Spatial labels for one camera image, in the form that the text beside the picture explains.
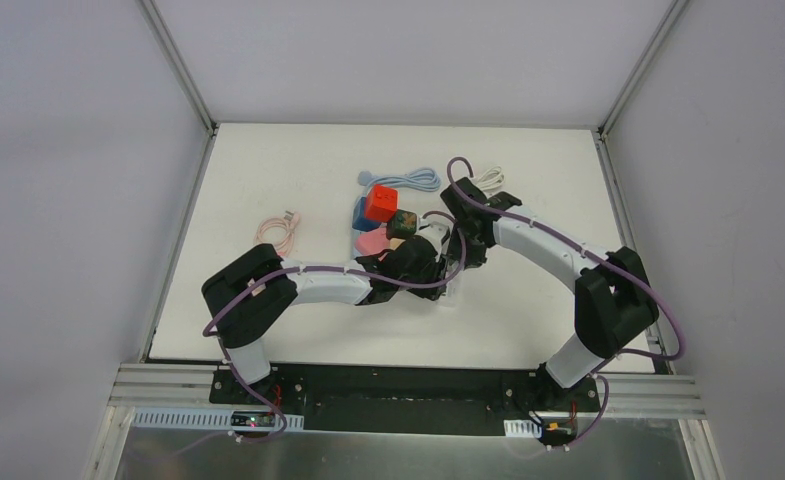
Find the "dark green cube socket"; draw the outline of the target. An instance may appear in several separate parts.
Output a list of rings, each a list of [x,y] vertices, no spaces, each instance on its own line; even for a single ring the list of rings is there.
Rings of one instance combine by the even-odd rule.
[[[420,217],[411,211],[397,210],[386,222],[386,238],[405,240],[419,229]]]

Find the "red cube socket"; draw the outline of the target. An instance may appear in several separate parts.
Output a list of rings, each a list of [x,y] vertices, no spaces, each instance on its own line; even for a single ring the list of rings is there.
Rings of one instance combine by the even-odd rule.
[[[366,219],[386,223],[398,210],[398,191],[384,185],[373,185],[365,196],[363,213]]]

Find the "blue cube socket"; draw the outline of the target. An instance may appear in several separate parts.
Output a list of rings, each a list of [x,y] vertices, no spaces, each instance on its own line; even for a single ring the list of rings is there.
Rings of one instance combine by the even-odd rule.
[[[366,198],[360,197],[353,209],[351,228],[358,232],[370,232],[382,226],[381,222],[368,218],[365,214]]]

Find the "beige cube socket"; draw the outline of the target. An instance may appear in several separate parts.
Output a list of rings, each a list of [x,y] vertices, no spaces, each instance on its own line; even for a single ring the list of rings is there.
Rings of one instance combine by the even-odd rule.
[[[389,240],[389,249],[390,250],[397,250],[403,243],[405,242],[404,239],[393,238]]]

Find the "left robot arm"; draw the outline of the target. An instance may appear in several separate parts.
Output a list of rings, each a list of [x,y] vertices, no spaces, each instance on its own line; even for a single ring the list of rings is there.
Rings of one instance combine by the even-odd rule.
[[[441,255],[450,237],[445,226],[432,224],[393,250],[345,264],[306,264],[259,244],[204,282],[201,292],[212,318],[203,334],[217,338],[237,372],[237,394],[261,404],[273,390],[262,338],[287,308],[375,305],[402,290],[435,293],[448,282]]]

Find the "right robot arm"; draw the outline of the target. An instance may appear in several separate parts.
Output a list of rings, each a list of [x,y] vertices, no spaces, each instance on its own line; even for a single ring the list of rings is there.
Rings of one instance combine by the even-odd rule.
[[[630,248],[591,249],[540,222],[515,196],[487,197],[467,178],[440,197],[463,232],[471,253],[467,267],[484,264],[488,249],[502,247],[543,268],[574,295],[574,332],[535,373],[536,397],[544,407],[558,410],[571,402],[583,377],[659,319],[642,260]]]

